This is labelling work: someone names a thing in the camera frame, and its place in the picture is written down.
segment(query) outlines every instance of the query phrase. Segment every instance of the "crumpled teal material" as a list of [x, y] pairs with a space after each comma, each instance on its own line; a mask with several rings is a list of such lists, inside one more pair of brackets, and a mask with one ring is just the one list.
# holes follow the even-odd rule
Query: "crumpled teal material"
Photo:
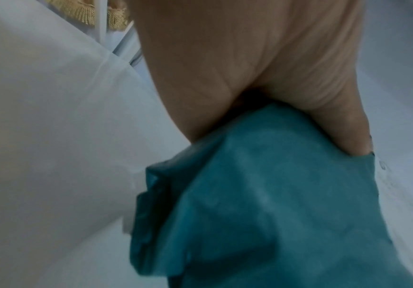
[[147, 169], [130, 260], [171, 288], [413, 288], [374, 156], [271, 104]]

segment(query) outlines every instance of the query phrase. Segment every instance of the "teal plastic bag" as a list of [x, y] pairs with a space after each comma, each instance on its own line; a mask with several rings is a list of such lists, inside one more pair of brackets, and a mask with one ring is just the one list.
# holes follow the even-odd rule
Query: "teal plastic bag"
[[413, 288], [374, 156], [271, 104], [147, 169], [130, 260], [171, 288]]

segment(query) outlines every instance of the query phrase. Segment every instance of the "gold tassel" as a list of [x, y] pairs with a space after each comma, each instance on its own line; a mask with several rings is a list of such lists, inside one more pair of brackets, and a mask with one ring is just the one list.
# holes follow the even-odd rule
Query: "gold tassel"
[[[79, 0], [46, 0], [48, 4], [69, 18], [94, 26], [94, 6]], [[107, 24], [110, 30], [124, 31], [129, 24], [128, 9], [107, 8]]]

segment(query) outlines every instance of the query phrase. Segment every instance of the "human hand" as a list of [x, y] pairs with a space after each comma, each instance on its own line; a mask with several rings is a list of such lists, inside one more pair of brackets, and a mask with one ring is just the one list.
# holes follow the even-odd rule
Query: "human hand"
[[128, 0], [160, 97], [192, 141], [249, 89], [309, 114], [342, 150], [371, 151], [356, 83], [362, 0]]

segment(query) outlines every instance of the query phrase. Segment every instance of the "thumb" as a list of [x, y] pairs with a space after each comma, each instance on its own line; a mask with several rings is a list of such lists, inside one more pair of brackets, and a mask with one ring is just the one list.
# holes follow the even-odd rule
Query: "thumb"
[[344, 152], [353, 156], [372, 152], [369, 122], [361, 104], [355, 73], [335, 97], [306, 112]]

